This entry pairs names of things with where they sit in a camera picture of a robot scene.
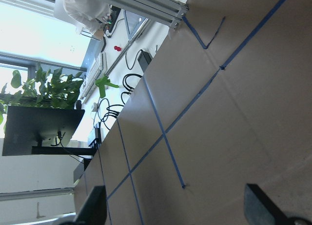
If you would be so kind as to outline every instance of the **green object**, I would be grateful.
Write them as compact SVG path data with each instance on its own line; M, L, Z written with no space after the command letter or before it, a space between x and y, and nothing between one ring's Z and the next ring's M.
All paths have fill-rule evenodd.
M95 84L99 88L99 96L101 98L104 98L106 96L105 85L119 88L118 85L111 83L111 80L107 76L104 76L103 78L96 80Z
M50 69L44 72L39 67L34 79L22 82L20 72L14 70L11 85L14 88L20 88L20 90L15 94L9 94L5 92L7 84L2 88L0 93L0 123L3 122L3 114L7 113L9 105L74 109L83 82L83 79L80 78L82 72L78 72L75 76L66 76L62 74L62 68L59 68L53 72L51 81L49 81L48 76L50 74ZM38 90L35 89L36 83L39 85Z

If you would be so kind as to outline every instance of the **potted plant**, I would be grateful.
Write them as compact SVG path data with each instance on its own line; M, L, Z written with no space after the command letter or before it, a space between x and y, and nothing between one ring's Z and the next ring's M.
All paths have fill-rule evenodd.
M59 68L53 72L51 80L50 74L50 69L44 72L40 67L34 79L28 79L22 83L20 72L14 70L11 86L20 90L15 94L6 93L7 83L2 88L0 124L3 122L3 114L7 113L9 105L73 109L83 82L80 78L82 72L78 72L75 76L67 76L62 74L62 68Z

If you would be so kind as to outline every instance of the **bolt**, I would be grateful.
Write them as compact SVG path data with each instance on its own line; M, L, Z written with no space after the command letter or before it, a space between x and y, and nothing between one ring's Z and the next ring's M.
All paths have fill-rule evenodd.
M295 222L294 222L294 224L295 225L308 225L305 221L303 221L303 220L296 220Z

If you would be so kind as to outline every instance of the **white keyboard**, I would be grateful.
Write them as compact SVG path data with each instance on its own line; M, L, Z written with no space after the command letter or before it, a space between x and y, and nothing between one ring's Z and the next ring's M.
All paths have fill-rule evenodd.
M96 58L93 66L90 71L87 72L86 78L84 79L81 87L80 87L80 95L79 99L82 102L86 102L91 95L91 93L96 88L95 80L104 76L107 71L107 61L106 61L106 53L100 53Z

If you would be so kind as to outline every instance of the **green clamp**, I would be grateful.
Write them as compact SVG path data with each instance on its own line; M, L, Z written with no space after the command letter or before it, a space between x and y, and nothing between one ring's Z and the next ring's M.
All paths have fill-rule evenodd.
M104 98L106 96L105 85L119 88L118 85L111 83L111 80L107 76L104 76L103 78L96 80L95 85L99 88L99 96L101 98Z

